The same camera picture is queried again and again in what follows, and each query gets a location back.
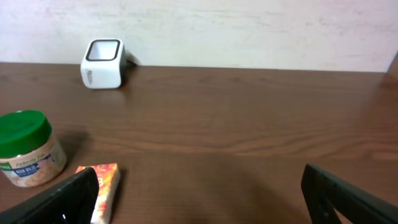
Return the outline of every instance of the wooden table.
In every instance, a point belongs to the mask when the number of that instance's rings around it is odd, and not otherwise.
[[[117,90],[79,65],[0,64],[0,113],[43,111],[68,154],[32,189],[0,176],[5,210],[117,162],[112,223],[309,223],[314,163],[398,205],[398,82],[383,73],[136,67]]]

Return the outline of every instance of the green lid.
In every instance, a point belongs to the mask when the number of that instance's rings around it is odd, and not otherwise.
[[[27,154],[44,145],[52,132],[40,111],[24,110],[0,117],[0,158]]]

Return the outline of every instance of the baby food jar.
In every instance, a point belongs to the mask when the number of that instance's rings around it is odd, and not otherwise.
[[[0,117],[0,170],[19,187],[53,179],[67,161],[50,123],[40,111]]]

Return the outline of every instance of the white plastic device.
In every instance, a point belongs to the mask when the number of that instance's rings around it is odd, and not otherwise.
[[[93,40],[80,65],[83,83],[88,88],[117,88],[122,83],[126,65],[126,52],[121,40]]]

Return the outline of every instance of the orange snack box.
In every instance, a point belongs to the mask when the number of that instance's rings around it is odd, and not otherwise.
[[[97,166],[79,166],[76,173],[86,169],[86,167],[94,168],[99,183],[99,192],[93,216],[91,217],[91,223],[108,224],[111,218],[114,193],[120,181],[118,165],[114,163]]]

